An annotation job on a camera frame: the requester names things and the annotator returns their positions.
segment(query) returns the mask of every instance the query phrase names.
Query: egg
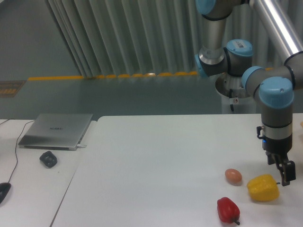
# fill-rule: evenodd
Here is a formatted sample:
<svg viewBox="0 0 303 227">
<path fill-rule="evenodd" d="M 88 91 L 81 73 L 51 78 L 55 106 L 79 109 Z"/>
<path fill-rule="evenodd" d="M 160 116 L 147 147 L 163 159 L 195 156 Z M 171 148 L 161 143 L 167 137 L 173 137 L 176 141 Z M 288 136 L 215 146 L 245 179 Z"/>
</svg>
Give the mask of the egg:
<svg viewBox="0 0 303 227">
<path fill-rule="evenodd" d="M 236 169 L 227 169 L 225 176 L 230 183 L 239 183 L 242 180 L 242 174 Z"/>
</svg>

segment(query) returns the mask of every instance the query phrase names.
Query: laptop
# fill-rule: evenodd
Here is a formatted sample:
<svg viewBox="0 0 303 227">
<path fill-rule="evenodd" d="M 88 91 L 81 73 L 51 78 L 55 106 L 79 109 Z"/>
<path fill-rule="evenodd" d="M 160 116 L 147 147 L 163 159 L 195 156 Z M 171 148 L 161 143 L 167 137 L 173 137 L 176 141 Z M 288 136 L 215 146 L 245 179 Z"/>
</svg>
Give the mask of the laptop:
<svg viewBox="0 0 303 227">
<path fill-rule="evenodd" d="M 76 150 L 92 114 L 42 113 L 19 142 L 21 148 Z"/>
</svg>

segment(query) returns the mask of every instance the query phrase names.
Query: mouse cable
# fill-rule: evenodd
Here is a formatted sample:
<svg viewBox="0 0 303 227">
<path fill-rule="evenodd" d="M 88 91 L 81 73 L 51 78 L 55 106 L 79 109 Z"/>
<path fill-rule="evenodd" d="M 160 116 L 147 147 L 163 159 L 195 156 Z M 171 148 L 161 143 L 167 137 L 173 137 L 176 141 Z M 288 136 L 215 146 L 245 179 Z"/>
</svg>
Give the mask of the mouse cable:
<svg viewBox="0 0 303 227">
<path fill-rule="evenodd" d="M 7 119 L 6 121 L 0 123 L 0 125 L 2 125 L 2 124 L 5 123 L 5 122 L 8 122 L 9 120 L 14 120 L 14 118 Z"/>
<path fill-rule="evenodd" d="M 8 183 L 10 182 L 11 177 L 13 176 L 13 174 L 14 174 L 16 168 L 17 168 L 17 165 L 18 165 L 18 157 L 17 157 L 17 145 L 18 145 L 18 140 L 19 140 L 20 136 L 22 135 L 22 133 L 23 133 L 23 131 L 24 131 L 24 129 L 25 129 L 25 126 L 26 126 L 27 124 L 31 123 L 31 122 L 34 122 L 34 120 L 33 120 L 33 121 L 30 121 L 30 122 L 27 122 L 27 123 L 24 125 L 24 127 L 23 127 L 23 129 L 22 129 L 22 132 L 20 133 L 20 135 L 18 136 L 18 139 L 17 139 L 17 141 L 16 141 L 16 146 L 15 146 L 16 165 L 15 165 L 15 168 L 13 169 L 13 172 L 11 172 L 11 175 L 10 175 L 10 178 L 9 178 Z"/>
</svg>

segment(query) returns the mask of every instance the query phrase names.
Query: red bell pepper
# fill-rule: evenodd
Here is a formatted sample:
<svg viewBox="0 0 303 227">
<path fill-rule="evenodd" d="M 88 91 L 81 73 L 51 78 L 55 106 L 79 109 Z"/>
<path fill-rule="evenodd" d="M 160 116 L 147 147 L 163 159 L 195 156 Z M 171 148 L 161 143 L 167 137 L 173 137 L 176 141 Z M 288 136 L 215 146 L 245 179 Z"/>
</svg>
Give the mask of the red bell pepper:
<svg viewBox="0 0 303 227">
<path fill-rule="evenodd" d="M 234 222 L 237 225 L 240 225 L 240 222 L 238 221 L 240 218 L 240 210 L 233 201 L 227 197 L 223 197 L 218 200 L 217 204 L 219 218 L 222 222 Z"/>
</svg>

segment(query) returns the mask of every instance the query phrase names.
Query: black computer mouse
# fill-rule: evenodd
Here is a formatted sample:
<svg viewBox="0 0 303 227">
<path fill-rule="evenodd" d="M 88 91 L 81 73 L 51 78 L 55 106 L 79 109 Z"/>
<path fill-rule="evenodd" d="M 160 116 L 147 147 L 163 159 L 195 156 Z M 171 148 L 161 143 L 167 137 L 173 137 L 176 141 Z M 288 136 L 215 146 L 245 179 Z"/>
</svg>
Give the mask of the black computer mouse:
<svg viewBox="0 0 303 227">
<path fill-rule="evenodd" d="M 2 203 L 5 196 L 8 194 L 10 187 L 10 183 L 0 183 L 0 203 Z"/>
</svg>

